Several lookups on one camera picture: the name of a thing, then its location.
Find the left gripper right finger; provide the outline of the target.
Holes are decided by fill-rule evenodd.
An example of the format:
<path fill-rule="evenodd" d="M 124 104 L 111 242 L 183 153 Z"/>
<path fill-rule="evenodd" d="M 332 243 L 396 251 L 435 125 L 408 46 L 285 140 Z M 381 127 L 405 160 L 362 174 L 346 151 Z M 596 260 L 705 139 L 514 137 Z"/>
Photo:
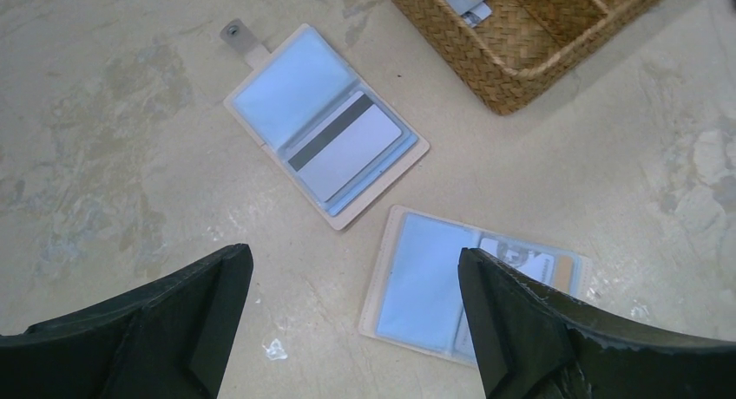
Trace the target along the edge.
<path fill-rule="evenodd" d="M 732 398 L 735 345 L 641 324 L 539 283 L 487 252 L 458 278 L 488 398 Z"/>

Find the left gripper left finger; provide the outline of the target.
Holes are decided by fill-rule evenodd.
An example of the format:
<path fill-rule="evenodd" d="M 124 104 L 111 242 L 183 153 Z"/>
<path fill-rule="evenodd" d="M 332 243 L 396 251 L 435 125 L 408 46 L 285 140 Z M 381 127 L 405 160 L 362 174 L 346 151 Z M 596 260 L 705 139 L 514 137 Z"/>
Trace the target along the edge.
<path fill-rule="evenodd" d="M 4 398 L 215 398 L 253 275 L 228 245 L 165 277 L 1 339 Z"/>

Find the beige snap card holder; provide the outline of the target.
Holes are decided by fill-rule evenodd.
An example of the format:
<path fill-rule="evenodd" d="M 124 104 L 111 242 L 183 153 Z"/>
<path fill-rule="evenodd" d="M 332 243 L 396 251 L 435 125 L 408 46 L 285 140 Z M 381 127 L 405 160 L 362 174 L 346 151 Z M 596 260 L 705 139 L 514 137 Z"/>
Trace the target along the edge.
<path fill-rule="evenodd" d="M 358 322 L 359 332 L 430 356 L 475 366 L 454 354 L 463 310 L 457 266 L 462 249 L 490 235 L 555 255 L 550 284 L 582 298 L 592 261 L 575 252 L 515 239 L 405 206 L 393 206 Z"/>

